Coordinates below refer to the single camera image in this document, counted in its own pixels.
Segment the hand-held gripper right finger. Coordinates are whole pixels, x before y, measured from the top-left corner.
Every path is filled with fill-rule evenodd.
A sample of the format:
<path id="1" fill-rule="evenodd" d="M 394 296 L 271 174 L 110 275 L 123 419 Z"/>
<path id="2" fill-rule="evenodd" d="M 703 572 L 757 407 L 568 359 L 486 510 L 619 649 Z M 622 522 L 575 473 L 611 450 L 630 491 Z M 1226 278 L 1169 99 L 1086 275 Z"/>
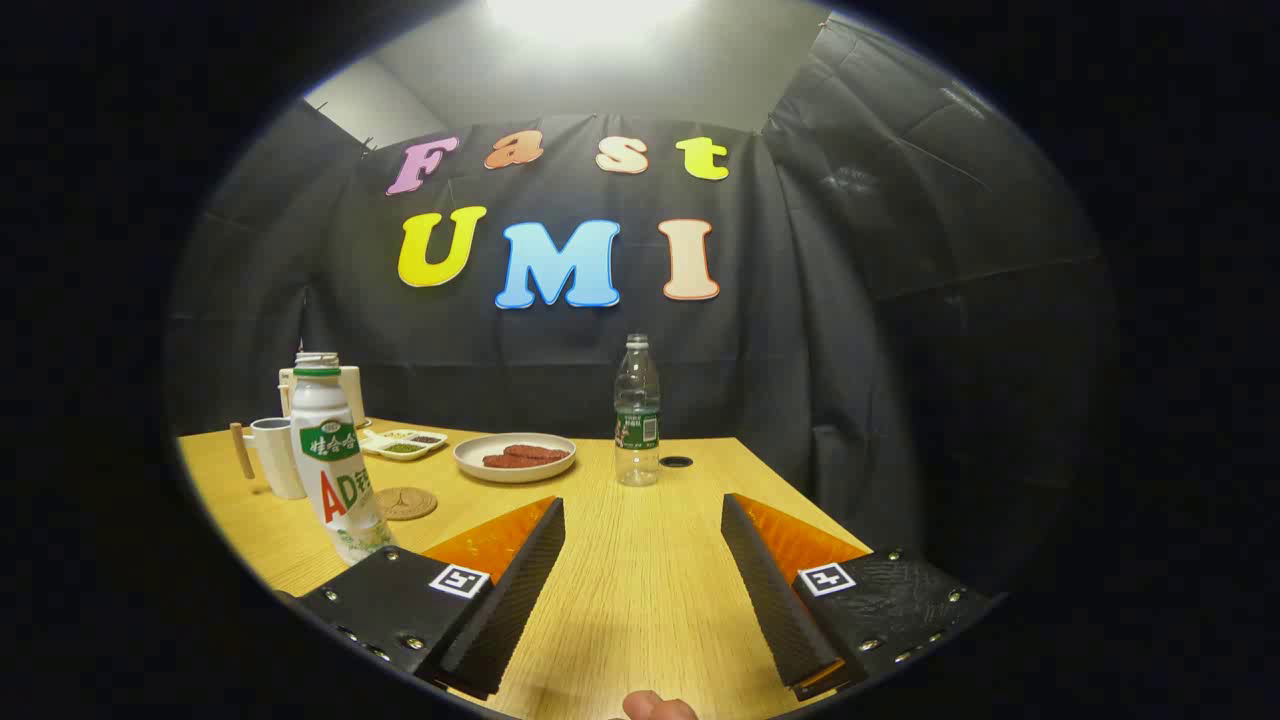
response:
<path id="1" fill-rule="evenodd" d="M 719 527 L 776 671 L 800 701 L 882 682 L 993 607 L 914 551 L 863 550 L 745 495 L 724 496 Z"/>

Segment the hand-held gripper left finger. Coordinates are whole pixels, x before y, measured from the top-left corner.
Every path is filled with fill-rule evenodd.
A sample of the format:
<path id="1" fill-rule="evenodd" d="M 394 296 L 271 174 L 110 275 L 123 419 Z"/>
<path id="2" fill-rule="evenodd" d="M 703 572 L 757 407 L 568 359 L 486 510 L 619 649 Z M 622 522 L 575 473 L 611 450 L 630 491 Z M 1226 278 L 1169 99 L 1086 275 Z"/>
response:
<path id="1" fill-rule="evenodd" d="M 422 552 L 399 546 L 298 597 L 300 611 L 383 664 L 486 700 L 500 688 L 564 543 L 549 496 Z"/>

